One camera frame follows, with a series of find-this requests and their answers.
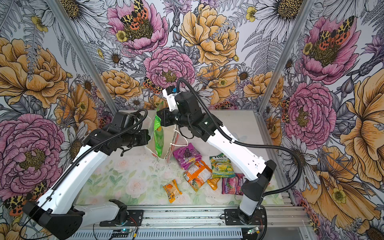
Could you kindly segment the green Lay's chips bag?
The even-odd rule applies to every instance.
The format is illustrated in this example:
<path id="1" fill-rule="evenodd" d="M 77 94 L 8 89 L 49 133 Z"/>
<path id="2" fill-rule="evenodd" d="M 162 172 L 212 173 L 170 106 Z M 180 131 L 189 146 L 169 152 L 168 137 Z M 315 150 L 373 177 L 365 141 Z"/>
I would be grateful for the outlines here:
<path id="1" fill-rule="evenodd" d="M 161 101 L 156 109 L 155 119 L 154 119 L 154 141 L 155 141 L 155 151 L 158 157 L 162 156 L 164 148 L 164 130 L 161 125 L 162 120 L 158 116 L 158 112 L 165 108 L 165 102 Z"/>

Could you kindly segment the white paper gift bag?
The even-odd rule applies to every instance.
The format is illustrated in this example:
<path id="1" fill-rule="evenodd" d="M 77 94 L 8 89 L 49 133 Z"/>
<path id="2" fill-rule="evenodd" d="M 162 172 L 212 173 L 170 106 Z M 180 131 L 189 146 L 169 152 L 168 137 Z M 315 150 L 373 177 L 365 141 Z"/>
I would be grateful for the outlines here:
<path id="1" fill-rule="evenodd" d="M 149 135 L 151 137 L 149 143 L 145 146 L 146 152 L 153 158 L 159 161 L 166 163 L 170 162 L 173 152 L 178 148 L 185 147 L 189 144 L 189 140 L 184 138 L 176 126 L 163 127 L 164 130 L 164 145 L 162 154 L 157 155 L 155 149 L 155 138 L 154 138 L 154 113 L 153 111 L 149 112 L 147 118 L 143 123 L 143 129 L 149 130 Z"/>

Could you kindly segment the purple raisin snack bag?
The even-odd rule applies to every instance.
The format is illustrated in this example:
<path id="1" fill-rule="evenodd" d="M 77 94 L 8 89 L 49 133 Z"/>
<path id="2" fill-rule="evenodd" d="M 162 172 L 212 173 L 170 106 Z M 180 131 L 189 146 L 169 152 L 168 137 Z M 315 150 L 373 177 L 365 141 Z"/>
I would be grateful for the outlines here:
<path id="1" fill-rule="evenodd" d="M 179 163 L 179 166 L 184 170 L 187 170 L 195 162 L 202 160 L 201 153 L 192 143 L 189 143 L 187 146 L 180 147 L 179 149 L 175 150 L 173 152 L 173 156 Z"/>

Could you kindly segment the green Fox's lemon candy bag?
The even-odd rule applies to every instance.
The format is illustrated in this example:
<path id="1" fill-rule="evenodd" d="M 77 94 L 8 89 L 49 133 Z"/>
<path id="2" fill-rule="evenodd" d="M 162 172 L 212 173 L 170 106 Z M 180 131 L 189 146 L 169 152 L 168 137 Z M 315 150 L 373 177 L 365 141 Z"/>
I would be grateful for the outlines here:
<path id="1" fill-rule="evenodd" d="M 233 178 L 235 172 L 230 159 L 223 153 L 217 156 L 211 156 L 212 178 Z"/>

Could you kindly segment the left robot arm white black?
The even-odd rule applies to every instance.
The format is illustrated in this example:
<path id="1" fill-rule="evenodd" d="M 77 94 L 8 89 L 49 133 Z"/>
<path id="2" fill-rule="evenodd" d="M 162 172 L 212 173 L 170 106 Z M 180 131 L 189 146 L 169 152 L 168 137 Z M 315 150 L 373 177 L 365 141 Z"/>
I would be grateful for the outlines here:
<path id="1" fill-rule="evenodd" d="M 24 205 L 24 214 L 59 240 L 66 240 L 80 228 L 96 223 L 124 225 L 128 220 L 127 205 L 118 200 L 85 207 L 75 206 L 74 202 L 90 176 L 114 151 L 149 143 L 149 131 L 142 128 L 147 115 L 146 109 L 117 112 L 110 124 L 92 131 L 54 185 L 37 201 Z"/>

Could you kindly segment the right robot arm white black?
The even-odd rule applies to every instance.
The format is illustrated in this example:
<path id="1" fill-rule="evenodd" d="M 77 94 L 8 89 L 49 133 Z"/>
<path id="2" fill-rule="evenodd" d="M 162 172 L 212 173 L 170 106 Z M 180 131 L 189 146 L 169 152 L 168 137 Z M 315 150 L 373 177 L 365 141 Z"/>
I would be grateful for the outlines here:
<path id="1" fill-rule="evenodd" d="M 246 180 L 242 185 L 243 199 L 238 207 L 238 220 L 251 224 L 256 210 L 261 208 L 265 190 L 277 165 L 237 144 L 233 135 L 209 112 L 197 94 L 181 92 L 174 86 L 162 92 L 168 107 L 157 112 L 161 125 L 187 127 L 193 136 L 220 150 L 244 174 Z"/>

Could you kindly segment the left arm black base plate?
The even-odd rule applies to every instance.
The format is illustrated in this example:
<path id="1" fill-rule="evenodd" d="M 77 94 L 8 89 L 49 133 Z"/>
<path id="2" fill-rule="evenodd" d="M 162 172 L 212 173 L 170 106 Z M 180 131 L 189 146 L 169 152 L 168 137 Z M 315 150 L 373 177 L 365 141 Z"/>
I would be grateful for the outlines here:
<path id="1" fill-rule="evenodd" d="M 125 210 L 111 221 L 100 222 L 100 227 L 140 227 L 143 215 L 143 210 Z"/>

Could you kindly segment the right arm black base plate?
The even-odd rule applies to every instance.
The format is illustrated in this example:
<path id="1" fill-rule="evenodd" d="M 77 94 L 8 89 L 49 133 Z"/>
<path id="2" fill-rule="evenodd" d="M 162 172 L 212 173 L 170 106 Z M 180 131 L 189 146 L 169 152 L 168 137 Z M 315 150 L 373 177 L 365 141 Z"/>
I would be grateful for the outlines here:
<path id="1" fill-rule="evenodd" d="M 225 209 L 224 213 L 220 215 L 220 219 L 224 220 L 227 226 L 261 226 L 266 224 L 267 214 L 264 208 L 255 209 L 251 216 L 247 216 L 239 208 Z"/>

